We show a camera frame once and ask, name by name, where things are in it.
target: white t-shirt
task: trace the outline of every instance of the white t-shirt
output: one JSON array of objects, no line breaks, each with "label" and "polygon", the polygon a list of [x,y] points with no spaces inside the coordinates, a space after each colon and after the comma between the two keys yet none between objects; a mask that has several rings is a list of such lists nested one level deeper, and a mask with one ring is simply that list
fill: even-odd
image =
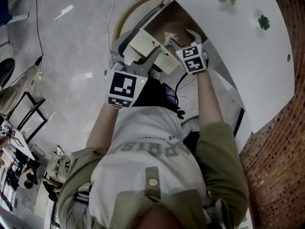
[{"label": "white t-shirt", "polygon": [[18,180],[18,185],[20,187],[22,187],[23,189],[25,189],[25,186],[24,186],[24,182],[28,179],[27,178],[27,174],[22,174],[26,169],[26,166],[23,167],[22,171],[21,171],[21,175],[19,177],[19,180]]},{"label": "white t-shirt", "polygon": [[120,113],[112,144],[91,176],[89,211],[109,227],[118,193],[144,195],[145,169],[158,167],[162,197],[206,188],[200,168],[183,144],[176,113],[162,107],[132,107]]}]

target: brick wall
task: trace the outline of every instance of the brick wall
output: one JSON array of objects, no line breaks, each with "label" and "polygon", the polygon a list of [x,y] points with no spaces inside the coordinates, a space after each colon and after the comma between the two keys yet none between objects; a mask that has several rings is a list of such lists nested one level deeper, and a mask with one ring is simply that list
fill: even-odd
[{"label": "brick wall", "polygon": [[276,1],[292,45],[295,96],[240,158],[255,226],[294,229],[305,223],[305,0]]}]

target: person's hair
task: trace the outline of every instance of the person's hair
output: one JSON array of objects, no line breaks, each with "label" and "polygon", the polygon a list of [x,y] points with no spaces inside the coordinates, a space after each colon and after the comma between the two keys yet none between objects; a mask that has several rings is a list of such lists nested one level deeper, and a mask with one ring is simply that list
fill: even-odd
[{"label": "person's hair", "polygon": [[33,183],[30,180],[25,181],[23,184],[27,189],[31,189],[33,187]]},{"label": "person's hair", "polygon": [[54,192],[49,193],[49,199],[52,200],[53,202],[57,202],[57,195]]}]

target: jacket sleeve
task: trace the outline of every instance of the jacket sleeve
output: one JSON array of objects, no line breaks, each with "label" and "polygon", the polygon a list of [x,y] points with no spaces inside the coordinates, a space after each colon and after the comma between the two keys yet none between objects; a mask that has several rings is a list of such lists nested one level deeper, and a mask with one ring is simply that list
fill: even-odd
[{"label": "jacket sleeve", "polygon": [[221,200],[229,223],[237,227],[248,208],[248,186],[230,126],[213,123],[201,130],[195,157],[210,199]]},{"label": "jacket sleeve", "polygon": [[67,180],[58,197],[58,219],[62,229],[87,228],[85,225],[88,217],[83,211],[79,212],[75,197],[79,187],[91,182],[91,174],[103,157],[94,148],[85,148],[71,154]]}]

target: gray floor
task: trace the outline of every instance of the gray floor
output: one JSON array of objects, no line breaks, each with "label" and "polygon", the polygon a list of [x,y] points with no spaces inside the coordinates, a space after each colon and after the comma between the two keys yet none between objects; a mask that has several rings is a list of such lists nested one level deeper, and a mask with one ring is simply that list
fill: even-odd
[{"label": "gray floor", "polygon": [[[134,1],[115,0],[109,26],[110,40],[119,16]],[[123,31],[132,29],[157,3],[152,1],[138,8]],[[55,19],[70,5],[73,5],[71,11]],[[112,0],[38,0],[38,6],[45,76],[42,82],[36,83],[34,96],[46,99],[41,110],[49,121],[32,142],[48,156],[57,144],[69,154],[84,148],[104,102],[103,72],[108,67],[106,25]],[[30,13],[27,20],[0,28],[0,44],[8,38],[11,42],[0,49],[0,60],[12,57],[16,61],[12,82],[35,63],[41,52],[36,32],[35,0],[11,0],[10,7],[12,15]],[[134,56],[133,53],[128,54],[128,60]],[[170,76],[162,74],[161,80],[174,87],[182,75],[183,70],[177,68]],[[240,107],[213,73],[212,78],[224,119],[234,127]],[[180,87],[193,79],[194,76],[187,76]],[[178,95],[182,97],[183,108],[188,108],[186,118],[197,115],[197,81],[179,90]],[[27,134],[40,120],[33,116],[31,121],[24,128]]]}]

